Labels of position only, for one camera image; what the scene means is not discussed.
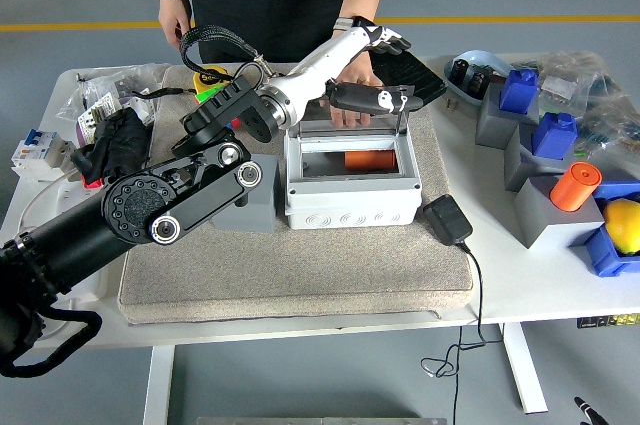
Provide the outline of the person's left hand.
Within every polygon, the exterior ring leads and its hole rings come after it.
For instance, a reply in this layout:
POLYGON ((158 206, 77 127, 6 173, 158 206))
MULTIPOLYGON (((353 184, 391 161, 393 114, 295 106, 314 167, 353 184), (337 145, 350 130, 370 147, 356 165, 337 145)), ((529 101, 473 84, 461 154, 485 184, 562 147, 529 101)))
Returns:
MULTIPOLYGON (((338 82, 356 83, 368 86, 382 86, 383 82, 374 74, 370 56, 367 52, 355 58, 337 78, 338 82)), ((368 126, 371 116, 364 112, 355 112, 335 108, 325 97, 319 99, 321 107, 329 107, 331 121, 334 126, 355 128, 357 125, 368 126)))

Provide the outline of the person's right hand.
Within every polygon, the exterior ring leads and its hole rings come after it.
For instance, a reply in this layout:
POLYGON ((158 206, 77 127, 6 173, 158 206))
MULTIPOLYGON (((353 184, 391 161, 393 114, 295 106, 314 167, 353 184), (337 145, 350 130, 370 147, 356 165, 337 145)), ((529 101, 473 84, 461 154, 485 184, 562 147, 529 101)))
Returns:
POLYGON ((182 36, 191 29, 192 9, 189 0, 159 0, 158 20, 166 41, 180 48, 182 36))

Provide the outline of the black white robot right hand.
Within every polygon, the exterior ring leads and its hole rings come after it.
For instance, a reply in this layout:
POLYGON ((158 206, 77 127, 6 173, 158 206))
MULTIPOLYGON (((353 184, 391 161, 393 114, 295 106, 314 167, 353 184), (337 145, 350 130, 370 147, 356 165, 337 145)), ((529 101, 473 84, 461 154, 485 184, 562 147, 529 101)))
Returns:
POLYGON ((609 425, 609 422, 581 397, 575 396, 574 402, 587 419, 587 421, 583 423, 590 425, 609 425))

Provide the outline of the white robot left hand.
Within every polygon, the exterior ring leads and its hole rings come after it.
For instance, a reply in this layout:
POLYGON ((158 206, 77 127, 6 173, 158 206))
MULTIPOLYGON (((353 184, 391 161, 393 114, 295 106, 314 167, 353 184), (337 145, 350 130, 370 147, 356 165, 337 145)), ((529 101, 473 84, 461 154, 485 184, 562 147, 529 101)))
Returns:
POLYGON ((296 125, 307 103, 326 92, 326 84, 336 79, 361 52, 379 49, 399 54, 411 47, 399 33, 384 26, 355 26, 316 48, 284 76, 268 79, 258 93, 274 107, 280 129, 296 125))

